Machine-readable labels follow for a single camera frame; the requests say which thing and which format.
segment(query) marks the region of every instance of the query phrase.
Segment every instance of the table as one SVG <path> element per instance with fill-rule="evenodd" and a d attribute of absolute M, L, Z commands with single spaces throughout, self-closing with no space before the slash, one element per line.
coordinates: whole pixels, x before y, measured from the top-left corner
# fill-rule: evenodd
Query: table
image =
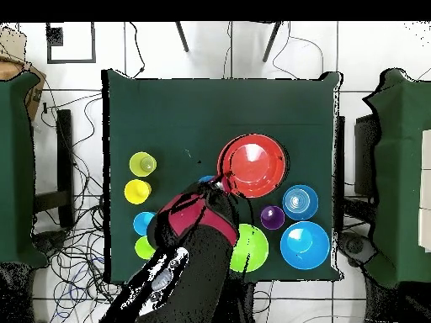
<path fill-rule="evenodd" d="M 332 163 L 334 90 L 339 75 L 320 81 L 266 79 L 132 80 L 102 71 L 104 101 L 104 232 L 105 268 L 113 283 L 127 280 L 144 261 L 135 253 L 139 238 L 134 217 L 156 211 L 200 177 L 216 174 L 224 145 L 246 133 L 269 135 L 289 152 L 290 171 L 279 188 L 252 199 L 254 221 L 269 241 L 269 257 L 248 281 L 335 280 L 331 254 L 318 268 L 300 271 L 288 265 L 279 240 L 294 223 L 286 217 L 279 230 L 265 230 L 261 208 L 281 205 L 285 190 L 310 185 L 319 196 L 319 209 L 310 220 L 332 236 Z M 144 204 L 125 200 L 124 188 L 135 177 L 130 157 L 146 151 L 157 159 L 157 170 L 143 178 L 152 186 Z M 247 202 L 239 199 L 242 223 L 251 223 Z"/>
<path fill-rule="evenodd" d="M 386 70 L 365 99 L 378 114 L 381 139 L 374 150 L 379 204 L 371 239 L 379 254 L 365 265 L 378 283 L 431 282 L 431 254 L 418 244 L 421 150 L 431 129 L 431 85 L 407 79 L 403 70 Z"/>

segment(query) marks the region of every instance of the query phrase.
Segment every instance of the plate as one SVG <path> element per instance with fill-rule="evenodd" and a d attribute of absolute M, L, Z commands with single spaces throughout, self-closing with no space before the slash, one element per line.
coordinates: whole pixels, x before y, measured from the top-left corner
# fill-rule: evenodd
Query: plate
<path fill-rule="evenodd" d="M 217 162 L 219 174 L 225 174 L 235 195 L 262 197 L 276 189 L 286 171 L 283 148 L 273 139 L 247 134 L 231 140 Z"/>
<path fill-rule="evenodd" d="M 321 265 L 329 254 L 327 232 L 316 223 L 294 223 L 281 236 L 281 255 L 286 262 L 300 270 L 311 270 Z"/>

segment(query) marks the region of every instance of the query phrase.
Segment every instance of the cup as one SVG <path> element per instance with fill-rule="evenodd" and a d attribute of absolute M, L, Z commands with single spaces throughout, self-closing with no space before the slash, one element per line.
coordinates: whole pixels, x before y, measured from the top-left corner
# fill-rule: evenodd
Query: cup
<path fill-rule="evenodd" d="M 132 179 L 125 185 L 125 198 L 132 204 L 144 203 L 151 192 L 150 183 L 140 179 Z"/>
<path fill-rule="evenodd" d="M 138 233 L 140 236 L 146 236 L 146 228 L 150 224 L 150 221 L 152 220 L 152 217 L 156 215 L 153 212 L 142 212 L 139 213 L 134 219 L 133 219 L 133 228 L 135 229 L 135 232 Z"/>
<path fill-rule="evenodd" d="M 155 250 L 148 242 L 148 238 L 146 236 L 142 236 L 135 244 L 135 252 L 141 259 L 150 260 Z"/>
<path fill-rule="evenodd" d="M 129 168 L 137 177 L 148 176 L 156 167 L 156 159 L 146 152 L 137 152 L 129 161 Z"/>
<path fill-rule="evenodd" d="M 283 210 L 293 220 L 309 220 L 317 212 L 318 205 L 316 192 L 304 184 L 290 187 L 283 196 Z"/>

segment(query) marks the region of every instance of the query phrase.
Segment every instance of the blue cup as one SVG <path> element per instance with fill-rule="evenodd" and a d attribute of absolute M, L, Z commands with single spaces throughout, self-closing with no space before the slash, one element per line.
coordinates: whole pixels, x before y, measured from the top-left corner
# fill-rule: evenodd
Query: blue cup
<path fill-rule="evenodd" d="M 285 192 L 282 205 L 292 220 L 309 220 L 317 212 L 319 199 L 314 189 L 298 184 Z"/>
<path fill-rule="evenodd" d="M 214 177 L 214 175 L 212 175 L 212 176 L 203 176 L 203 177 L 201 177 L 201 178 L 199 179 L 199 181 L 198 181 L 198 182 L 208 182 L 208 181 L 210 181 L 213 177 Z"/>
<path fill-rule="evenodd" d="M 133 228 L 135 229 L 135 232 L 138 233 L 140 236 L 146 236 L 146 228 L 150 224 L 150 221 L 152 217 L 156 215 L 152 212 L 142 212 L 139 213 L 134 219 L 133 219 Z"/>
<path fill-rule="evenodd" d="M 327 259 L 330 242 L 320 225 L 301 221 L 286 229 L 279 247 L 289 265 L 299 270 L 311 270 Z"/>

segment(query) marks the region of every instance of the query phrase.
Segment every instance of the cardboard box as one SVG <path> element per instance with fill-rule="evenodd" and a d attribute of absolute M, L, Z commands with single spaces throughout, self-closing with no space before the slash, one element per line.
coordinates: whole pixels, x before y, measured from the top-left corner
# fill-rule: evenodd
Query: cardboard box
<path fill-rule="evenodd" d="M 23 66 L 18 63 L 0 61 L 0 80 L 8 81 L 19 74 L 22 70 Z M 30 119 L 34 120 L 39 107 L 42 89 L 45 85 L 46 75 L 38 71 L 33 66 L 29 68 L 29 71 L 34 73 L 40 79 L 40 82 L 32 87 L 29 90 L 27 97 L 25 97 L 25 107 L 27 108 Z"/>
<path fill-rule="evenodd" d="M 0 61 L 25 63 L 27 36 L 5 26 L 0 29 Z"/>

